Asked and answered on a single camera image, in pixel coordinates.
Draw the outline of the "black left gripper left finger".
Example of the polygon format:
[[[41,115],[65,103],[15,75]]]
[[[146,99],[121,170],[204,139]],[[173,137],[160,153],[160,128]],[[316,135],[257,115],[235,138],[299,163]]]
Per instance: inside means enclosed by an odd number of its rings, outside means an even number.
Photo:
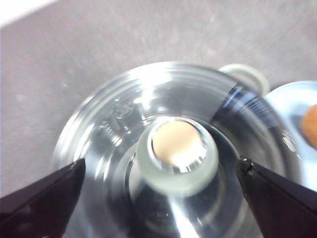
[[[79,159],[0,199],[2,238],[60,238],[78,202],[85,177]]]

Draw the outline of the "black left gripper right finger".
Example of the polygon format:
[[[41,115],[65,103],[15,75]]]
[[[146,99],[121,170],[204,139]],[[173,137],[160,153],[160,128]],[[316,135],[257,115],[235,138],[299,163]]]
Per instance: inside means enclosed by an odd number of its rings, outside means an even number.
[[[315,238],[317,193],[247,158],[237,162],[243,195],[265,238]]]

